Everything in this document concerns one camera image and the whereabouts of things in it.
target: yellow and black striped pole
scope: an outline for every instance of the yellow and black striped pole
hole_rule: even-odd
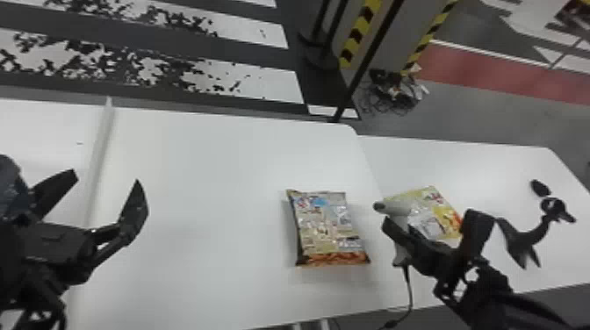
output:
[[[382,0],[366,0],[361,9],[355,25],[352,27],[349,38],[344,43],[344,48],[340,54],[340,67],[350,68],[352,59],[355,57],[361,42],[371,28],[371,21],[381,8]]]
[[[406,65],[400,72],[401,75],[408,75],[410,73],[410,70],[418,61],[418,59],[422,55],[422,52],[424,52],[424,49],[426,49],[426,47],[428,46],[428,43],[435,37],[435,33],[438,31],[438,29],[441,28],[441,25],[443,25],[444,21],[449,16],[450,11],[453,10],[453,8],[458,2],[459,0],[449,0],[447,4],[444,6],[444,9],[442,9],[442,12],[438,14],[438,16],[436,16],[435,21],[432,22],[432,25],[430,25],[428,32],[426,32],[424,37],[422,37],[422,39],[420,40],[420,43],[416,47],[416,50],[414,50],[412,55],[410,55],[410,58],[407,59]]]

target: red floor stripe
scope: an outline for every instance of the red floor stripe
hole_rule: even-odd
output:
[[[590,105],[590,75],[430,44],[420,58],[418,77],[484,90]]]

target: black cable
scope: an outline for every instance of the black cable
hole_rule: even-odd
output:
[[[59,311],[58,318],[58,330],[66,330],[66,328],[68,327],[68,319],[66,318],[66,314],[63,311]]]
[[[336,329],[341,330],[340,323],[338,323],[338,320],[337,319],[331,319],[331,320],[334,322],[334,324],[336,324]]]
[[[392,320],[385,322],[385,324],[383,324],[378,330],[386,330],[386,329],[395,328],[396,326],[399,325],[399,323],[401,323],[405,319],[407,319],[407,317],[410,316],[410,314],[414,310],[414,294],[412,293],[412,284],[410,283],[409,266],[404,266],[402,268],[402,270],[404,272],[404,279],[406,280],[407,296],[408,296],[408,304],[407,304],[406,313],[404,315],[402,315],[401,318],[399,318],[399,319],[392,319]]]
[[[358,89],[360,95],[357,97],[358,107],[363,113],[375,116],[376,113],[393,112],[394,114],[404,117],[410,113],[415,102],[409,96],[403,94],[392,98],[386,91],[382,91],[379,86],[371,81],[362,82]]]

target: robotic arm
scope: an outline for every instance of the robotic arm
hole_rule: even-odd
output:
[[[496,219],[468,210],[461,226],[463,239],[459,247],[426,239],[409,226],[409,210],[394,201],[373,205],[386,215],[382,231],[395,242],[394,267],[412,266],[424,276],[436,279],[434,295],[474,330],[572,329],[547,306],[513,293],[506,276],[490,266],[481,256]],[[475,270],[478,278],[468,281],[466,274]],[[462,295],[457,286],[465,284]]]
[[[43,218],[76,184],[76,173],[61,172],[29,189],[19,171],[0,155],[0,315],[22,310],[15,330],[65,329],[60,296],[133,242],[148,203],[136,181],[114,224],[82,229],[47,223]]]

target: snack bag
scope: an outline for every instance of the snack bag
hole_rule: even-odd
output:
[[[298,266],[371,262],[352,226],[343,192],[287,190],[298,229]]]
[[[408,225],[418,229],[430,240],[461,237],[461,217],[435,187],[410,190],[386,199],[409,205],[412,212],[408,217]]]

